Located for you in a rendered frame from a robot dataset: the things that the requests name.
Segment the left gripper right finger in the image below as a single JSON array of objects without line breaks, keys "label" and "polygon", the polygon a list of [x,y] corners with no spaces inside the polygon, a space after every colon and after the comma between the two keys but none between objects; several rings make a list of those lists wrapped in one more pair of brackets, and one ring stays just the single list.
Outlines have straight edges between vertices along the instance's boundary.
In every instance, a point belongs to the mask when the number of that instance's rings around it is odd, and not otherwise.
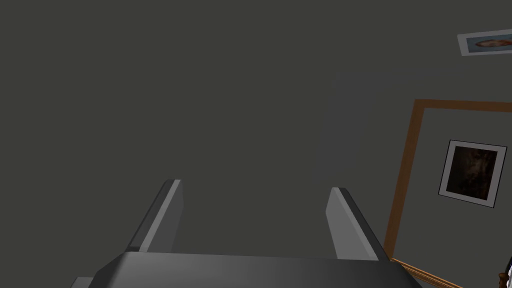
[{"label": "left gripper right finger", "polygon": [[389,260],[348,190],[331,189],[325,215],[337,259]]}]

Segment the orange picture in pale frame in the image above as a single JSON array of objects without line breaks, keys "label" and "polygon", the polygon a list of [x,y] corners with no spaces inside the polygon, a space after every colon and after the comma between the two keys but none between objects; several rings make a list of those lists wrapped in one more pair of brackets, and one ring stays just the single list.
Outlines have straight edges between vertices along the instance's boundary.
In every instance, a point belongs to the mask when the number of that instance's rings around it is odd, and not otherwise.
[{"label": "orange picture in pale frame", "polygon": [[462,56],[512,54],[512,29],[458,34]]}]

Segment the dark picture in white frame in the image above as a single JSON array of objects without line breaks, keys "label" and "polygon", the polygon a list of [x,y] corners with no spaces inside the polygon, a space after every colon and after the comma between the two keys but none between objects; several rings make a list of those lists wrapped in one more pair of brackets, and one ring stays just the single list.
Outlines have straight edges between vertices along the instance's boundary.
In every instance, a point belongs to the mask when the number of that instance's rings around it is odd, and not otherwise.
[{"label": "dark picture in white frame", "polygon": [[494,208],[507,146],[451,139],[437,194]]}]

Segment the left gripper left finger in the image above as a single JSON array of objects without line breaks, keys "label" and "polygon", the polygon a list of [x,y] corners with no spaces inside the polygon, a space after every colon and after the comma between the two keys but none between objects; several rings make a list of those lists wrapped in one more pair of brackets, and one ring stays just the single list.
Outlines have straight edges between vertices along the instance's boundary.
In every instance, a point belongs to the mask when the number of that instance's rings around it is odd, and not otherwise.
[{"label": "left gripper left finger", "polygon": [[171,253],[183,210],[182,180],[166,180],[136,229],[126,251]]}]

